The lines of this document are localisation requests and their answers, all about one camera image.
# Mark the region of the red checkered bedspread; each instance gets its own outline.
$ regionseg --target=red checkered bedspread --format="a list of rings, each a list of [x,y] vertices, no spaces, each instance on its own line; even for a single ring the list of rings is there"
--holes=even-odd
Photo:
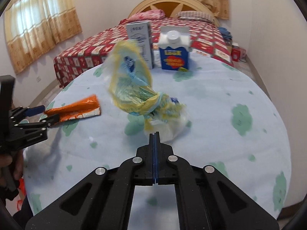
[[[154,50],[158,50],[160,26],[190,27],[191,52],[215,58],[233,66],[225,42],[214,25],[201,21],[180,20],[178,18],[151,20]],[[86,70],[103,63],[114,44],[127,39],[125,25],[119,25],[87,38],[62,52],[53,60],[54,70],[60,86],[67,86]]]

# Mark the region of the finger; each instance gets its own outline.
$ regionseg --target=finger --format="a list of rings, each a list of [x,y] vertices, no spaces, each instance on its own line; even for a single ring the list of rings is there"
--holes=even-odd
[[[10,155],[0,155],[0,167],[9,166],[13,161],[12,156]]]
[[[19,180],[22,177],[22,171],[23,171],[23,151],[20,150],[16,154],[16,164],[15,164],[15,170],[14,170],[14,179]]]
[[[0,187],[6,187],[7,186],[7,182],[5,181],[4,177],[0,178]]]

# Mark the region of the round table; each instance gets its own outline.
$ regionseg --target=round table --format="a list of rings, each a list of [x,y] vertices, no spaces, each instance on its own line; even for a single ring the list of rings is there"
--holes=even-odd
[[[291,176],[290,147],[270,99],[245,74],[197,53],[190,72],[151,70],[154,91],[187,105],[190,121],[168,144],[191,165],[211,164],[277,218]],[[100,116],[60,123],[48,140],[24,151],[24,178],[34,214],[96,167],[118,167],[148,144],[142,117],[115,107],[103,64],[65,87],[48,106],[56,108],[96,94]],[[128,229],[179,229],[173,185],[136,187]]]

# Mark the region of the bed headboard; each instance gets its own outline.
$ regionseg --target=bed headboard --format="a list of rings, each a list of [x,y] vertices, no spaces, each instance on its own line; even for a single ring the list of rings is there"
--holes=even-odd
[[[176,17],[176,14],[180,11],[194,10],[205,12],[211,15],[217,27],[220,26],[214,14],[197,0],[144,0],[132,10],[129,17],[136,13],[154,9],[162,9],[166,17]]]

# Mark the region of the yellow plastic bag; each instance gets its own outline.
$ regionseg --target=yellow plastic bag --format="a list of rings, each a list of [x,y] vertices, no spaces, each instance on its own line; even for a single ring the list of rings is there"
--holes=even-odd
[[[111,77],[108,91],[118,108],[134,116],[143,115],[145,130],[160,131],[162,141],[171,140],[182,131],[188,121],[185,105],[153,91],[150,71],[135,41],[118,42],[104,65]]]

